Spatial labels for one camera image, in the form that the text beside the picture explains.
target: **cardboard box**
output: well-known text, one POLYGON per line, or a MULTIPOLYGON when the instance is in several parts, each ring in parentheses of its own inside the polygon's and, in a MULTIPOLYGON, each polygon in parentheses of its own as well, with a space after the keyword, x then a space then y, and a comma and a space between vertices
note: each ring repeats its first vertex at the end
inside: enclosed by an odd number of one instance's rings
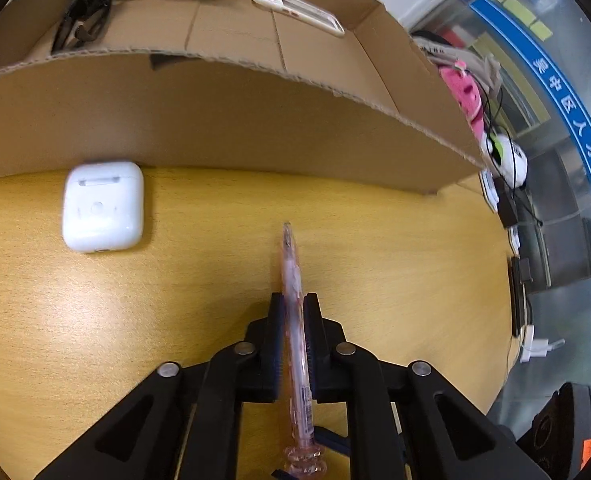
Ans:
POLYGON ((332 36, 252 0, 115 0, 51 57, 69 0, 0 14, 0 175, 129 159, 435 192, 482 165, 437 70, 375 0, 307 0, 332 36))

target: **orange sticker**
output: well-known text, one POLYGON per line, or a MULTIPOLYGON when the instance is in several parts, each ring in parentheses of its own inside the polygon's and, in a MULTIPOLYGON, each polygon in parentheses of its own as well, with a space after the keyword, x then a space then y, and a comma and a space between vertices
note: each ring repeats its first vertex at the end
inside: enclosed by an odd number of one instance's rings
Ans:
POLYGON ((579 467, 580 469, 584 468, 584 466, 591 458, 591 438, 588 438, 584 441, 584 446, 582 447, 582 465, 579 467))

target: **pen barcode label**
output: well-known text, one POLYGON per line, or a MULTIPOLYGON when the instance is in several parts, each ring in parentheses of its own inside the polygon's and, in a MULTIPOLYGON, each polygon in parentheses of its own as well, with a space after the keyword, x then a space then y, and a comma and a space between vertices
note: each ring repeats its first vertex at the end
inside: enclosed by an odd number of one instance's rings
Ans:
POLYGON ((300 397, 302 400, 302 407, 304 410, 304 419, 306 426, 304 431, 306 434, 313 433, 313 414, 311 412, 311 390, 308 387, 300 388, 300 397))

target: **wooden table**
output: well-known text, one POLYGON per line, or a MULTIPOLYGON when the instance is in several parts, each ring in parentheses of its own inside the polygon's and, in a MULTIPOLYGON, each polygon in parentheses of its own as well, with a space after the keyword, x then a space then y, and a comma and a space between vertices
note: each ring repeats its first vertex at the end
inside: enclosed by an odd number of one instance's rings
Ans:
MULTIPOLYGON (((0 179, 0 466, 12 480, 32 479, 160 362, 195 364, 241 339, 280 289, 287 219, 305 290, 349 340, 431 362, 483 412, 514 360, 507 236, 475 185, 417 196, 146 170, 142 242, 84 255, 60 235, 64 178, 0 179)), ((280 410, 245 407, 238 478, 281 465, 280 410)), ((315 419, 345 431, 341 406, 315 419)), ((347 460, 329 454, 327 477, 348 478, 347 460)))

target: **blue stripe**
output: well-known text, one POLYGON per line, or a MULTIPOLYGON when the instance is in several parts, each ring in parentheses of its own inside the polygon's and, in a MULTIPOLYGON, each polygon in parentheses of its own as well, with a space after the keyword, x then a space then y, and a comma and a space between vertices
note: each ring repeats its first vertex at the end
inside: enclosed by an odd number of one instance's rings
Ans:
POLYGON ((591 183, 591 117, 573 87, 528 32, 494 2, 476 0, 470 7, 519 54, 555 103, 581 155, 591 183))

